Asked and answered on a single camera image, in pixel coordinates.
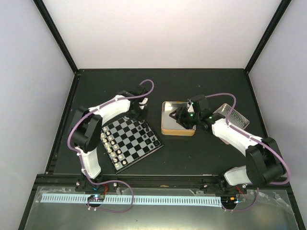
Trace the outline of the black bishop chess piece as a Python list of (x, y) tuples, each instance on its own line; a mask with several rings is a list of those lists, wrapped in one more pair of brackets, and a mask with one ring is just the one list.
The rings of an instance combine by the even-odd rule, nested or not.
[(153, 135), (154, 135), (154, 134), (153, 134), (152, 131), (148, 132), (148, 136), (149, 136), (149, 137), (151, 137), (151, 136), (153, 136)]

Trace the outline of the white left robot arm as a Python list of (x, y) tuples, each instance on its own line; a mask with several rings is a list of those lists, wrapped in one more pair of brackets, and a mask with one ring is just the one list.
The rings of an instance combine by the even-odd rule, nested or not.
[(102, 172), (97, 156), (97, 147), (101, 141), (101, 130), (105, 123), (118, 115), (134, 120), (144, 120), (148, 111), (148, 95), (154, 90), (152, 80), (142, 81), (134, 92), (121, 91), (112, 99), (91, 107), (79, 108), (73, 117), (67, 146), (75, 151), (80, 159), (81, 172), (87, 178), (86, 185), (92, 191), (103, 186)]

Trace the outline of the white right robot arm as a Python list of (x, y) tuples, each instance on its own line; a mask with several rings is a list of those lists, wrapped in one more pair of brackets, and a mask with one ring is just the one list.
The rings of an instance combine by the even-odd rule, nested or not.
[(182, 106), (169, 116), (185, 129), (201, 126), (243, 154), (246, 162), (244, 166), (222, 173), (223, 178), (219, 179), (218, 187), (223, 193), (230, 193), (239, 184), (256, 187), (278, 184), (277, 179), (288, 173), (274, 139), (252, 135), (233, 125), (221, 113), (191, 112)]

